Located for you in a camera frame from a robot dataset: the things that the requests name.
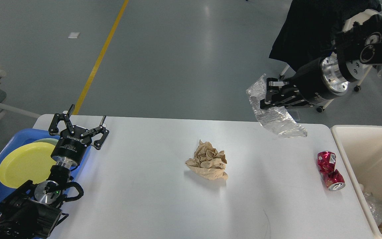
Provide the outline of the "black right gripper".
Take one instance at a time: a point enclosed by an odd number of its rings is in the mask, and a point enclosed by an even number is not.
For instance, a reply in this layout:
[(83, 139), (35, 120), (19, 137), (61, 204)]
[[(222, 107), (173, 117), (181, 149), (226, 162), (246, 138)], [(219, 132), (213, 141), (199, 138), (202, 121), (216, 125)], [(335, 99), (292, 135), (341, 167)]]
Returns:
[(338, 59), (320, 57), (300, 67), (287, 81), (268, 78), (260, 109), (314, 107), (310, 102), (323, 102), (346, 94), (348, 84), (339, 69)]

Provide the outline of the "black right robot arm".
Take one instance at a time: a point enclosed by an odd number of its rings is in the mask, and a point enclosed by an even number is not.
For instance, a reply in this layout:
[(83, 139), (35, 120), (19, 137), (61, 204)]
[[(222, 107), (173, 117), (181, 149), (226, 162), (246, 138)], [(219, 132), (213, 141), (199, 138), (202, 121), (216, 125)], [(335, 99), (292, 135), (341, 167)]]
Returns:
[(268, 78), (259, 108), (313, 107), (346, 94), (349, 83), (363, 78), (364, 65), (375, 66), (382, 73), (382, 16), (373, 15), (337, 33), (333, 51), (336, 56), (315, 59), (290, 78)]

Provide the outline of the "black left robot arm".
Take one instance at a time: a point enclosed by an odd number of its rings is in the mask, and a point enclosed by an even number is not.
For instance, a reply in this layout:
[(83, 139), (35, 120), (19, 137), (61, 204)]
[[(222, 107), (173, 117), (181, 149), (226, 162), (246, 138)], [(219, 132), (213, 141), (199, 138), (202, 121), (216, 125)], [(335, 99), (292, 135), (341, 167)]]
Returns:
[(71, 173), (80, 166), (89, 147), (102, 148), (109, 130), (104, 125), (105, 115), (92, 129), (72, 124), (74, 109), (71, 105), (67, 113), (56, 113), (49, 125), (48, 133), (59, 136), (59, 140), (50, 155), (54, 164), (47, 178), (39, 183), (26, 180), (0, 203), (0, 239), (47, 239), (69, 216), (62, 205), (84, 196)]

